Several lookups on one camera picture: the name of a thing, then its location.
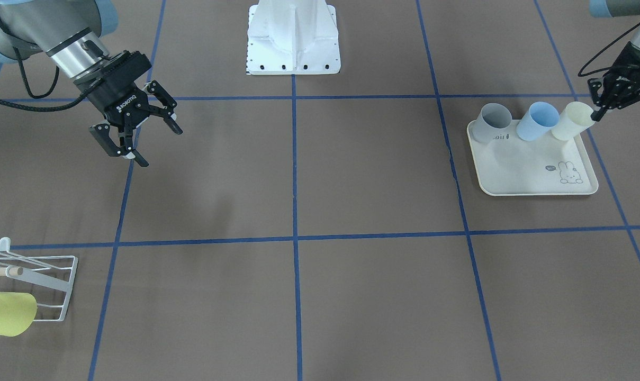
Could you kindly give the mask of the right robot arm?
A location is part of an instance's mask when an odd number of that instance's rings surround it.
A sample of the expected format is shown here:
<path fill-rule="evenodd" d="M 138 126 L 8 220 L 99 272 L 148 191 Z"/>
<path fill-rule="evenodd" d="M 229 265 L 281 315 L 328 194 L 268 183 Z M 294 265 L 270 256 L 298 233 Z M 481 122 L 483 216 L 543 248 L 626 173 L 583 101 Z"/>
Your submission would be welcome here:
<path fill-rule="evenodd" d="M 151 80 L 139 88 L 136 80 L 152 64 L 140 51 L 116 55 L 101 38 L 116 30 L 118 13 L 110 1 L 0 1 L 0 63 L 17 63 L 37 53 L 55 63 L 80 90 L 75 101 L 63 106 L 33 107 L 0 99 L 0 105 L 30 112 L 65 111 L 84 99 L 100 111 L 104 120 L 89 132 L 110 157 L 124 157 L 146 167 L 135 148 L 136 128 L 149 117 L 160 117 L 177 135 L 177 102 Z"/>

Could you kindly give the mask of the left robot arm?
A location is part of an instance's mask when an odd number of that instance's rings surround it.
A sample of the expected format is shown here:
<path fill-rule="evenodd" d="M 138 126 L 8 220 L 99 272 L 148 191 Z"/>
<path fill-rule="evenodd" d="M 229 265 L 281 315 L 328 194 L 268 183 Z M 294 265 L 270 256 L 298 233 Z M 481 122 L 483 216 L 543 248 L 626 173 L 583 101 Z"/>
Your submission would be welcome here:
<path fill-rule="evenodd" d="M 640 1 L 590 1 L 593 17 L 627 17 L 640 15 Z M 601 121 L 614 109 L 624 109 L 640 101 L 640 22 L 622 36 L 633 36 L 610 67 L 601 68 L 602 76 L 588 80 L 588 89 L 596 111 L 591 119 Z"/>

